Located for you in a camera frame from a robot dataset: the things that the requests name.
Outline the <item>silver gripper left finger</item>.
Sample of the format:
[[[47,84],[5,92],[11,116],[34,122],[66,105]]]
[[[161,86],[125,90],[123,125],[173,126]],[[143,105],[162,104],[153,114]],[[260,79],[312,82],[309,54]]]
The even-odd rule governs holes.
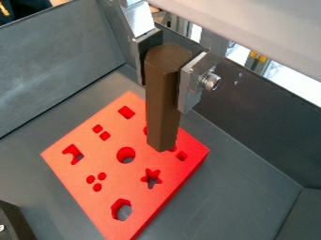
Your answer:
[[[145,85],[145,57],[149,49],[162,43],[162,31],[155,27],[149,4],[122,4],[130,34],[130,53],[134,57],[138,83]]]

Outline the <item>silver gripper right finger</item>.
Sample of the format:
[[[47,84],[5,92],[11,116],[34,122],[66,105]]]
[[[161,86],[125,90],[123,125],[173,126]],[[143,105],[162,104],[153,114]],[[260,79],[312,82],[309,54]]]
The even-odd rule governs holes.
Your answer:
[[[222,58],[211,52],[201,52],[181,68],[178,88],[178,111],[187,113],[199,102],[202,92],[213,92],[221,83],[214,67]]]

